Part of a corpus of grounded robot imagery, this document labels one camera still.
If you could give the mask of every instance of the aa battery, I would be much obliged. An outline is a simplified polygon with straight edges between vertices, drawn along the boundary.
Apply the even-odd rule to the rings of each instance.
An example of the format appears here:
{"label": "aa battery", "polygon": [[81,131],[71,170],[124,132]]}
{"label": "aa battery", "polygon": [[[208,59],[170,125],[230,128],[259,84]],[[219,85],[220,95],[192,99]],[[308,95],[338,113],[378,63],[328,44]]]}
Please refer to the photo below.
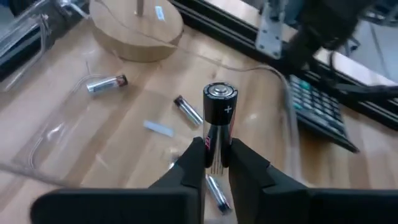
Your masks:
{"label": "aa battery", "polygon": [[105,78],[103,80],[89,83],[86,85],[87,90],[90,94],[96,95],[98,93],[102,93],[106,90],[110,90],[113,88],[120,88],[128,84],[127,78],[125,75],[120,75],[117,77]]}
{"label": "aa battery", "polygon": [[212,178],[212,176],[206,174],[206,185],[209,190],[211,196],[217,203],[217,207],[223,215],[227,215],[232,212],[231,207],[229,206],[226,197],[221,190],[220,186],[217,184],[217,181]]}
{"label": "aa battery", "polygon": [[228,83],[212,83],[203,89],[203,139],[211,174],[223,175],[223,168],[229,166],[237,100],[237,89]]}
{"label": "aa battery", "polygon": [[203,124],[203,118],[181,95],[174,100],[174,103],[195,126],[200,126],[201,124]]}

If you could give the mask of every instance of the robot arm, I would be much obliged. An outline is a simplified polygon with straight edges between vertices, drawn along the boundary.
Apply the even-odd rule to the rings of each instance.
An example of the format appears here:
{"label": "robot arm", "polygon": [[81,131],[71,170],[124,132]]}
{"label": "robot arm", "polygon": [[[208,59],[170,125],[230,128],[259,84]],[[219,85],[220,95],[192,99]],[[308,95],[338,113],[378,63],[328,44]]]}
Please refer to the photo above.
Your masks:
{"label": "robot arm", "polygon": [[[38,198],[33,224],[204,222],[205,143],[195,138],[148,189],[61,189]],[[238,139],[229,183],[244,224],[398,223],[398,190],[309,189]]]}

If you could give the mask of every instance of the wooden table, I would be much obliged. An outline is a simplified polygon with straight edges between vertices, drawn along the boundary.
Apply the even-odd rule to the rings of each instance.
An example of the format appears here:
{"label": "wooden table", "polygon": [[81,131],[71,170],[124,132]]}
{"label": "wooden table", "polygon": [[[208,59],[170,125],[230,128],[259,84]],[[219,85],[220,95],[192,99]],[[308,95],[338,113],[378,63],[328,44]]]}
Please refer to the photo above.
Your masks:
{"label": "wooden table", "polygon": [[[256,10],[240,0],[212,2],[254,25],[258,23]],[[173,98],[182,94],[201,111],[201,89],[213,80],[227,80],[240,90],[236,137],[279,169],[284,170],[288,165],[301,169],[303,179],[299,181],[317,187],[393,189],[398,185],[395,131],[343,108],[348,135],[361,153],[354,155],[312,133],[301,131],[301,159],[293,164],[295,161],[287,159],[290,152],[281,138],[281,112],[284,110],[280,103],[280,82],[276,77],[264,71],[245,75],[228,71],[200,58],[188,58],[180,50],[162,62],[120,62],[98,47],[88,27],[86,21],[78,24],[47,52],[19,91],[1,98],[0,161],[29,165],[27,148],[36,138],[34,134],[43,129],[48,120],[60,121],[54,118],[60,114],[65,121],[78,124],[78,131],[70,132],[69,136],[76,141],[61,142],[67,147],[58,151],[38,152],[34,164],[39,171],[68,180],[72,185],[147,187],[167,171],[170,151],[181,152],[192,137],[201,136],[200,129],[193,129],[182,119],[172,104]],[[285,38],[293,32],[286,28]],[[225,65],[238,68],[257,65],[250,58],[189,27],[185,28],[180,46]],[[320,60],[326,60],[326,56],[325,51],[318,54]],[[92,73],[125,73],[131,81],[129,88],[94,100],[83,94],[84,89],[78,90],[82,95],[68,96],[75,84],[87,76],[86,62]],[[336,67],[369,85],[390,83],[342,55],[337,54]],[[60,105],[65,102],[72,106],[63,109],[76,109],[60,110]],[[170,139],[145,130],[142,127],[145,119],[170,126],[176,137]],[[226,183],[222,178],[222,185],[228,191]],[[30,203],[56,188],[0,173],[0,223],[28,223]],[[207,198],[206,203],[205,216],[218,217],[210,199]]]}

